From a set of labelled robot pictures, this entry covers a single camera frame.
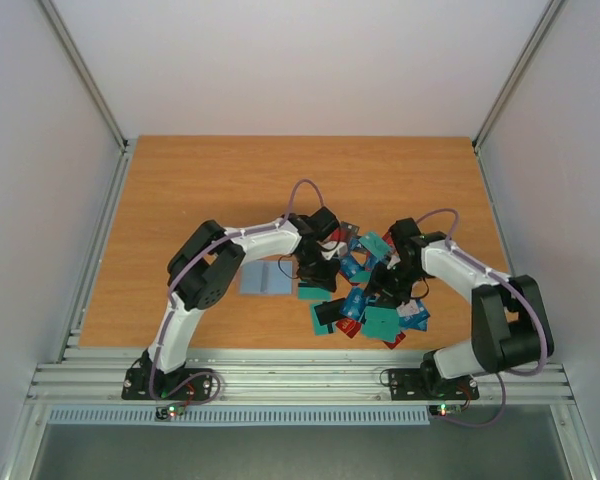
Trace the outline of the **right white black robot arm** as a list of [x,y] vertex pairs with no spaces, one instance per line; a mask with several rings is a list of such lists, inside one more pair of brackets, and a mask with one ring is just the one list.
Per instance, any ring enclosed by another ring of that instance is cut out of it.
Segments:
[[424,354],[417,368],[392,369],[392,395],[450,399],[481,374],[539,374],[554,352],[554,340],[539,285],[528,275],[494,270],[462,250],[449,234],[423,233],[416,220],[388,230],[393,252],[378,263],[364,289],[373,300],[364,310],[368,327],[397,324],[398,309],[413,301],[417,282],[438,279],[470,306],[467,340]]

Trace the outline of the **pink leather card holder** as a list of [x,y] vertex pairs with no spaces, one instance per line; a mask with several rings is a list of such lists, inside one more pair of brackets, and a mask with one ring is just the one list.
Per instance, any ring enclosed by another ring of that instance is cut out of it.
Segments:
[[242,267],[239,293],[256,296],[291,295],[293,285],[291,261],[258,260]]

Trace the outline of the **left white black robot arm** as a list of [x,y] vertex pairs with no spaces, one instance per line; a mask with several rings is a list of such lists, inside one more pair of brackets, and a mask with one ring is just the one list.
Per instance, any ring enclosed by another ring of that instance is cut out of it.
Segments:
[[338,228],[326,207],[246,228],[222,227],[214,220],[201,224],[167,267],[165,315],[141,361],[147,388],[159,398],[179,391],[188,346],[202,316],[222,299],[242,266],[291,255],[301,281],[335,291],[340,262],[323,242]]

